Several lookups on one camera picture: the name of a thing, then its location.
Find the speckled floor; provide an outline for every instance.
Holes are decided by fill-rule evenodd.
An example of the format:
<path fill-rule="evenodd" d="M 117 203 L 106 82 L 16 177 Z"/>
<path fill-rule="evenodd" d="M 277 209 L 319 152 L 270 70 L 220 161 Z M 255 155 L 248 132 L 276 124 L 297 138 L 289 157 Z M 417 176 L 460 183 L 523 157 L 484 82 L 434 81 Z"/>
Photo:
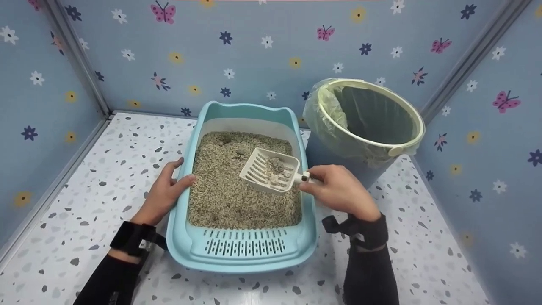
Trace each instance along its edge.
<path fill-rule="evenodd" d="M 3 270 L 0 303 L 72 304 L 114 230 L 137 211 L 162 166 L 182 154 L 194 123 L 117 114 Z M 305 141 L 308 135 L 302 132 Z M 408 157 L 400 157 L 370 192 L 388 218 L 401 304 L 487 303 Z M 134 304 L 342 304 L 347 248 L 341 235 L 322 233 L 305 264 L 249 276 L 187 270 L 155 250 Z"/>

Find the left hand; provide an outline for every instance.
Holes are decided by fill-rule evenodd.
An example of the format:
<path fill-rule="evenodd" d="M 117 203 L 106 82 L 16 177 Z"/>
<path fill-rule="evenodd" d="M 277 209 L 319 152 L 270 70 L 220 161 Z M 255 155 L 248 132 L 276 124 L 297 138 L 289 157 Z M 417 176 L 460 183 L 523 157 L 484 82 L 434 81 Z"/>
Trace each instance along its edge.
<path fill-rule="evenodd" d="M 179 196 L 189 188 L 196 176 L 190 174 L 182 177 L 179 181 L 171 178 L 173 171 L 181 166 L 184 158 L 168 162 L 149 191 L 147 199 L 134 215 L 132 220 L 136 224 L 148 224 L 156 226 L 162 218 L 171 210 Z"/>

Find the hand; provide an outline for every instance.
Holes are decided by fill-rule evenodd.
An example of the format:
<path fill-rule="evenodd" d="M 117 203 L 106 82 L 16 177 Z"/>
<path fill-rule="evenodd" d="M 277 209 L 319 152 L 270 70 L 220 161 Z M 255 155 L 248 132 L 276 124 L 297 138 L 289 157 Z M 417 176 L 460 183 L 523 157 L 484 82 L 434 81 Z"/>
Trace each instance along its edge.
<path fill-rule="evenodd" d="M 330 209 L 353 214 L 360 220 L 380 218 L 381 213 L 371 195 L 344 166 L 318 165 L 308 171 L 324 185 L 303 182 L 299 184 L 303 192 L 313 195 Z"/>
<path fill-rule="evenodd" d="M 171 178 L 173 171 L 181 166 L 183 162 L 184 158 L 181 157 L 179 160 L 168 162 L 164 166 L 164 169 L 152 185 L 147 199 L 130 220 L 131 222 L 156 226 L 171 210 L 179 196 L 196 180 L 194 174 L 184 176 L 179 181 Z"/>

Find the white flower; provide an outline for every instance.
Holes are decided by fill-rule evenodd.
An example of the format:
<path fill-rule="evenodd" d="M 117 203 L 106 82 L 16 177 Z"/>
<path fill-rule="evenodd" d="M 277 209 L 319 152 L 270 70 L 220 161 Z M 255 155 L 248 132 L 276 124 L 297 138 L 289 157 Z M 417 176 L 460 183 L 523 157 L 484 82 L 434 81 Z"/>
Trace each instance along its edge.
<path fill-rule="evenodd" d="M 224 76 L 228 77 L 228 79 L 235 78 L 234 75 L 235 75 L 235 72 L 232 69 L 224 70 Z"/>
<path fill-rule="evenodd" d="M 497 180 L 495 182 L 493 182 L 493 190 L 497 192 L 497 194 L 500 194 L 502 192 L 506 192 L 506 183 L 500 181 L 500 180 Z"/>
<path fill-rule="evenodd" d="M 126 59 L 128 61 L 132 61 L 132 60 L 136 60 L 136 55 L 132 53 L 132 51 L 130 50 L 127 50 L 127 49 L 124 49 L 121 51 L 122 52 L 122 56 L 123 57 L 126 57 Z"/>
<path fill-rule="evenodd" d="M 275 95 L 275 91 L 269 91 L 267 92 L 267 98 L 269 100 L 272 100 L 272 99 L 275 99 L 276 95 Z"/>
<path fill-rule="evenodd" d="M 333 65 L 333 70 L 335 71 L 335 74 L 342 73 L 343 72 L 343 64 L 340 62 L 337 62 L 335 65 Z"/>
<path fill-rule="evenodd" d="M 2 28 L 0 36 L 4 37 L 4 42 L 11 42 L 12 44 L 19 40 L 19 37 L 15 36 L 15 30 L 10 29 L 8 26 Z"/>
<path fill-rule="evenodd" d="M 379 77 L 375 81 L 375 85 L 378 85 L 378 86 L 384 86 L 385 83 L 386 83 L 386 78 L 383 78 L 383 77 Z"/>
<path fill-rule="evenodd" d="M 88 42 L 86 42 L 83 38 L 79 38 L 79 43 L 81 44 L 81 47 L 83 47 L 83 49 L 86 49 L 88 50 Z"/>
<path fill-rule="evenodd" d="M 272 48 L 273 47 L 273 40 L 271 40 L 270 36 L 262 37 L 262 45 L 265 46 L 265 48 Z"/>
<path fill-rule="evenodd" d="M 474 89 L 476 89 L 476 86 L 478 85 L 478 82 L 475 81 L 475 80 L 471 80 L 469 81 L 469 83 L 467 84 L 467 91 L 469 92 L 473 92 Z"/>
<path fill-rule="evenodd" d="M 403 47 L 393 48 L 393 51 L 391 51 L 393 58 L 401 57 L 401 53 L 403 53 Z"/>
<path fill-rule="evenodd" d="M 450 110 L 451 110 L 451 108 L 449 106 L 444 106 L 442 108 L 442 115 L 447 117 L 450 114 Z"/>
<path fill-rule="evenodd" d="M 111 11 L 113 13 L 113 19 L 117 20 L 120 24 L 127 23 L 126 15 L 122 13 L 122 10 L 115 9 Z"/>
<path fill-rule="evenodd" d="M 401 13 L 401 9 L 403 7 L 405 7 L 405 5 L 403 4 L 404 3 L 404 0 L 395 0 L 393 2 L 393 6 L 390 7 L 390 9 L 393 10 L 393 14 L 400 14 Z"/>
<path fill-rule="evenodd" d="M 492 52 L 493 57 L 491 59 L 499 60 L 501 56 L 505 56 L 505 51 L 506 51 L 505 47 L 497 47 L 495 51 Z"/>
<path fill-rule="evenodd" d="M 524 246 L 516 242 L 515 244 L 510 244 L 510 247 L 510 253 L 514 254 L 516 258 L 525 257 L 527 250 L 525 250 Z"/>
<path fill-rule="evenodd" d="M 41 77 L 41 73 L 34 71 L 32 72 L 32 76 L 30 77 L 30 80 L 34 82 L 34 85 L 38 84 L 41 86 L 41 83 L 45 81 L 45 78 Z"/>

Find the floral wallpaper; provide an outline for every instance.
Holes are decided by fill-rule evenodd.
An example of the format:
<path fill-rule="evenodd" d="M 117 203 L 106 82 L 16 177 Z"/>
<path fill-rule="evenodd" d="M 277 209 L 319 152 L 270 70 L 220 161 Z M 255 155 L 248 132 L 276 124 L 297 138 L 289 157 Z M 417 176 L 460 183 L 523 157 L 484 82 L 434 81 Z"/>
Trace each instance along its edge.
<path fill-rule="evenodd" d="M 1 248 L 102 116 L 40 2 L 0 7 Z"/>
<path fill-rule="evenodd" d="M 503 0 L 62 0 L 114 109 L 197 116 L 210 100 L 301 115 L 328 77 L 421 109 Z"/>
<path fill-rule="evenodd" d="M 416 160 L 497 304 L 542 300 L 542 0 L 429 125 Z"/>

